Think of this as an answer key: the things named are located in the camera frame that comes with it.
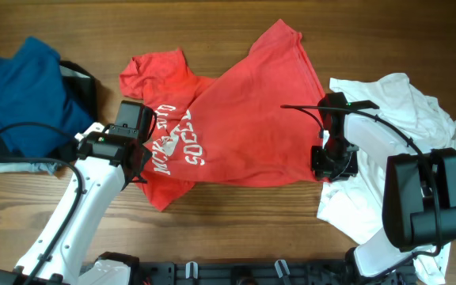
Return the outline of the red printed t-shirt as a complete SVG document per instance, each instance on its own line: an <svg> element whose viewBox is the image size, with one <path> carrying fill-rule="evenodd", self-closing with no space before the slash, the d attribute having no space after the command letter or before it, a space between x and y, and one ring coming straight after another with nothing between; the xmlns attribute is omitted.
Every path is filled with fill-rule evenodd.
<svg viewBox="0 0 456 285"><path fill-rule="evenodd" d="M277 21L218 78L195 75L180 50L136 56L119 76L125 97L157 115L141 189L158 210L198 182L276 187L312 181L325 95L299 32Z"/></svg>

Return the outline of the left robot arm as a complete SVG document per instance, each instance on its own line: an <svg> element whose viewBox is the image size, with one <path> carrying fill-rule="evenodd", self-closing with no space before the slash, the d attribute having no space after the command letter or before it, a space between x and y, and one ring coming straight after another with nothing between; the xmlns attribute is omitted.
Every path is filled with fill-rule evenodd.
<svg viewBox="0 0 456 285"><path fill-rule="evenodd" d="M151 153L143 131L92 132L80 143L74 175L35 243L0 284L130 284L139 259L104 253L86 272L87 249L110 203L140 173Z"/></svg>

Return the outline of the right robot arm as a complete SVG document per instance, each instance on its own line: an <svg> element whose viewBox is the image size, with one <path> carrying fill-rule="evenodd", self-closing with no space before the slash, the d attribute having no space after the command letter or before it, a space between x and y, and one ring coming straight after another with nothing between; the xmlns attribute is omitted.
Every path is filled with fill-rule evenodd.
<svg viewBox="0 0 456 285"><path fill-rule="evenodd" d="M419 144L385 121L372 101L329 93L316 110L325 146L311 150L318 179L346 181L360 171L362 150L385 172L382 229L350 249L334 268L343 284L411 283L412 259L437 257L456 240L456 150Z"/></svg>

